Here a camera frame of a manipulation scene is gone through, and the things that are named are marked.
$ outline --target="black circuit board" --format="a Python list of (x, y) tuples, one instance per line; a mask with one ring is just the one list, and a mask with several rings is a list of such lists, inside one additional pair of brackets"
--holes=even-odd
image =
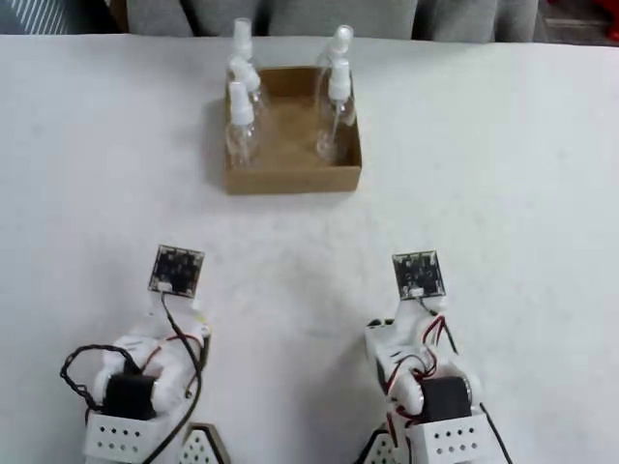
[(401, 300), (445, 296), (436, 250), (395, 254), (393, 260)]
[(172, 295), (193, 298), (203, 261), (201, 251), (160, 245), (148, 289), (157, 292), (158, 284), (166, 282), (172, 285)]

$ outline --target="spray bottle cap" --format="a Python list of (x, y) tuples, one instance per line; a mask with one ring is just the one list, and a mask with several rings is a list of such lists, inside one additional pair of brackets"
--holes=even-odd
[(230, 119), (234, 126), (246, 126), (253, 122), (253, 108), (251, 107), (248, 89), (243, 82), (230, 82)]
[(253, 66), (240, 56), (233, 56), (229, 63), (234, 78), (245, 84), (248, 92), (253, 92), (260, 87), (260, 76)]
[(354, 31), (352, 27), (345, 24), (338, 26), (336, 33), (329, 40), (329, 56), (331, 56), (331, 58), (342, 57), (348, 51), (348, 47), (352, 42), (353, 35)]
[(350, 65), (348, 60), (338, 59), (334, 62), (329, 79), (329, 98), (338, 102), (350, 97)]
[(245, 60), (251, 59), (253, 46), (251, 44), (251, 21), (246, 17), (237, 17), (234, 20), (234, 36), (232, 47), (235, 55)]

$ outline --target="white tablecloth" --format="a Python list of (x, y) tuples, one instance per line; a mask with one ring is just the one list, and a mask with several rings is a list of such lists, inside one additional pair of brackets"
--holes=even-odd
[(80, 462), (61, 363), (128, 330), (168, 244), (206, 253), (195, 419), (236, 463), (357, 456), (383, 417), (363, 327), (395, 312), (392, 253), (429, 248), (515, 462), (616, 462), (619, 49), (356, 40), (359, 189), (268, 197), (221, 188), (228, 52), (0, 37), (0, 461)]

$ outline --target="brown cardboard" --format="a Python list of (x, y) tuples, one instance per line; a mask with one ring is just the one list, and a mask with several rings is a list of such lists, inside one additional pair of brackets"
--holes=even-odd
[[(361, 144), (357, 121), (348, 156), (338, 164), (315, 151), (317, 117), (313, 105), (316, 68), (276, 68), (260, 71), (271, 97), (278, 137), (261, 146), (256, 166), (232, 166), (225, 153), (225, 188), (231, 194), (349, 191), (361, 175)], [(226, 108), (229, 107), (226, 92)], [(226, 110), (226, 123), (229, 110)]]

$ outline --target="perforated white bracket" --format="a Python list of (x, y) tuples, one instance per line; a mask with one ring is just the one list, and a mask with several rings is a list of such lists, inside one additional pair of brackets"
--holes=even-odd
[(413, 425), (416, 464), (455, 464), (496, 454), (485, 414)]
[(212, 424), (191, 425), (192, 432), (185, 441), (179, 464), (229, 464), (217, 429)]
[(131, 420), (91, 414), (88, 420), (87, 456), (128, 463), (142, 462), (162, 436), (161, 420)]
[(398, 464), (394, 453), (394, 442), (387, 431), (372, 435), (367, 454), (362, 456), (363, 464)]

